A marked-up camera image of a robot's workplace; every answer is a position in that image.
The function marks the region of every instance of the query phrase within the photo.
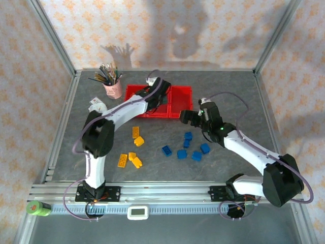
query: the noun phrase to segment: cable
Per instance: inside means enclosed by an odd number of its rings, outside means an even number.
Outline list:
[[[258,197],[258,198],[256,199],[256,202],[258,203],[258,202],[260,201],[261,198],[262,198],[262,197]],[[222,206],[224,203],[231,203],[231,204],[236,205],[236,206],[234,206],[234,207],[239,207],[239,208],[244,212],[244,214],[246,213],[246,208],[245,208],[245,210],[244,210],[240,204],[238,204],[237,202],[233,202],[233,201],[228,201],[228,200],[226,200],[226,201],[221,202],[221,203],[219,204],[219,206],[218,206],[218,211],[219,211],[220,216],[223,217],[223,218],[226,219],[226,220],[232,220],[232,221],[234,221],[234,220],[242,220],[242,219],[244,219],[244,218],[250,216],[250,215],[255,211],[255,209],[256,209],[255,206],[253,206],[253,210],[252,210],[250,213],[248,213],[247,215],[245,215],[245,216],[243,216],[243,217],[241,217],[241,218],[227,218],[227,217],[225,217],[225,216],[221,213],[221,206]]]
[[[203,137],[204,137],[208,142],[213,142],[213,141],[210,141],[210,140],[205,136],[203,130],[201,130],[201,132],[202,132]]]
[[[161,74],[161,71],[160,71],[160,70],[153,70],[153,71],[151,71],[151,72],[149,73],[149,75],[147,76],[147,79],[149,78],[150,75],[152,75],[154,72],[157,72],[157,71],[160,72],[160,74]],[[89,123],[88,123],[88,124],[83,128],[83,130],[80,132],[80,134],[79,134],[79,136],[78,136],[76,142],[74,143],[74,145],[73,145],[73,147],[72,147],[72,153],[75,154],[75,155],[85,154],[86,157],[87,157],[87,159],[86,159],[87,162],[86,162],[86,163],[88,164],[88,169],[89,169],[89,170],[88,170],[88,174],[87,174],[84,178],[82,178],[82,179],[80,179],[80,180],[77,180],[77,181],[71,183],[71,184],[66,188],[66,190],[64,191],[64,194],[63,194],[63,206],[64,206],[64,208],[66,209],[66,211],[67,211],[68,213],[70,213],[73,217],[75,217],[75,218],[77,218],[77,219],[79,219],[79,220],[88,220],[88,221],[91,221],[91,219],[86,219],[86,218],[82,218],[82,217],[79,217],[79,216],[75,215],[73,212],[71,212],[71,211],[68,209],[68,207],[67,207],[67,205],[66,205],[66,195],[67,195],[68,190],[69,190],[69,189],[70,189],[74,184],[81,183],[81,182],[83,182],[84,180],[86,180],[86,179],[90,176],[90,154],[89,154],[88,152],[85,152],[85,151],[77,151],[77,150],[76,150],[76,148],[77,148],[79,142],[81,141],[82,136],[83,136],[83,135],[85,134],[85,132],[89,129],[89,127],[90,127],[93,123],[95,123],[96,121],[98,121],[98,120],[100,120],[100,119],[103,119],[103,118],[106,118],[106,117],[108,117],[108,116],[114,114],[115,112],[117,112],[118,110],[120,110],[121,108],[123,108],[123,107],[125,107],[125,106],[127,106],[127,105],[129,105],[129,104],[134,104],[134,103],[137,103],[137,102],[141,102],[141,101],[144,101],[144,100],[146,100],[147,98],[151,97],[151,96],[152,96],[152,95],[153,95],[153,94],[154,94],[154,93],[155,93],[155,92],[160,88],[161,84],[163,83],[162,76],[159,75],[158,77],[160,77],[159,84],[158,84],[158,86],[153,90],[152,93],[148,94],[147,96],[145,96],[145,97],[143,97],[143,98],[140,98],[140,99],[137,99],[137,100],[134,100],[134,101],[131,101],[131,102],[125,103],[125,104],[119,106],[118,108],[114,109],[112,112],[110,112],[110,113],[108,113],[108,114],[106,114],[106,115],[103,115],[103,116],[100,116],[100,117],[97,117],[97,118],[93,119],[93,120],[90,121],[90,122],[89,122]]]
[[[301,201],[301,200],[296,200],[296,199],[291,199],[291,201],[293,202],[296,202],[296,203],[304,203],[304,204],[308,204],[308,203],[311,203],[313,200],[314,200],[314,192],[309,184],[309,182],[299,173],[297,172],[295,169],[293,169],[293,167],[287,165],[286,163],[282,162],[281,160],[277,159],[276,157],[268,154],[266,151],[263,151],[262,149],[258,148],[257,146],[255,146],[254,144],[252,144],[251,142],[247,141],[243,135],[240,133],[240,130],[239,130],[239,127],[238,127],[238,122],[240,119],[242,119],[246,114],[247,112],[249,111],[249,106],[248,104],[240,97],[238,96],[237,94],[235,93],[232,93],[230,91],[223,91],[223,92],[220,92],[220,93],[216,93],[214,95],[212,95],[209,99],[217,96],[217,95],[221,95],[221,94],[230,94],[230,95],[233,95],[235,96],[236,98],[238,98],[245,106],[246,106],[246,111],[243,112],[240,116],[237,117],[236,119],[236,131],[237,131],[237,134],[238,136],[241,138],[242,141],[244,141],[246,144],[248,144],[249,146],[251,146],[252,148],[254,148],[255,150],[259,151],[261,154],[265,155],[266,157],[269,157],[271,159],[273,159],[274,161],[278,162],[279,164],[281,164],[282,166],[284,166],[285,168],[287,168],[288,170],[290,170],[291,172],[293,172],[296,176],[298,176],[302,181],[303,183],[306,185],[306,187],[308,188],[309,190],[309,193],[310,193],[310,198],[306,201]]]

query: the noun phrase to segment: floor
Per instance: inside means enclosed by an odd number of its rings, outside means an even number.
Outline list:
[[[126,71],[122,78],[122,87],[127,84],[145,84],[147,71]],[[85,176],[85,158],[73,155],[72,145],[82,130],[88,115],[89,101],[98,97],[108,108],[120,104],[124,95],[117,100],[109,99],[100,83],[87,78],[94,77],[94,71],[82,71],[74,97],[66,131],[56,162],[52,180],[78,180]],[[250,111],[240,122],[243,133],[257,143],[273,150],[271,135],[267,126],[261,100],[252,72],[216,72],[216,71],[167,71],[164,79],[172,85],[190,85],[192,87],[193,109],[198,110],[198,99],[229,91],[240,95],[250,106]],[[221,95],[213,99],[219,107],[224,121],[235,123],[235,118],[245,111],[245,106],[230,95]],[[132,127],[139,126],[145,143],[136,147],[132,138]],[[187,181],[212,180],[223,182],[237,173],[251,176],[259,175],[244,159],[209,143],[211,152],[203,155],[200,162],[177,159],[177,150],[183,148],[184,133],[191,131],[193,140],[187,154],[200,150],[207,142],[200,129],[182,124],[178,119],[134,118],[121,126],[114,137],[114,145],[106,157],[106,181]],[[161,148],[169,145],[173,155],[166,157]],[[117,167],[120,154],[133,151],[142,160],[143,167],[136,169],[131,162],[125,168]]]

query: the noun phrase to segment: patterned wallpaper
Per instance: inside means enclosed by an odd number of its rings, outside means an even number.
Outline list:
[[[262,71],[281,150],[297,159],[314,190],[308,211],[319,243],[325,243],[324,27],[324,4],[302,1]]]
[[[26,0],[0,1],[0,243],[42,172],[70,75]]]
[[[289,0],[41,0],[76,69],[248,68]]]

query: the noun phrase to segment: small display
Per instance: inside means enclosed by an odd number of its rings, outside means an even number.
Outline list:
[[[134,208],[131,210],[132,215],[144,215],[145,210],[144,208]]]

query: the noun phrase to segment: pencil cup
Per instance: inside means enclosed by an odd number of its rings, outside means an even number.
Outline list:
[[[118,99],[122,96],[122,86],[120,80],[115,85],[104,85],[106,94],[111,99]]]

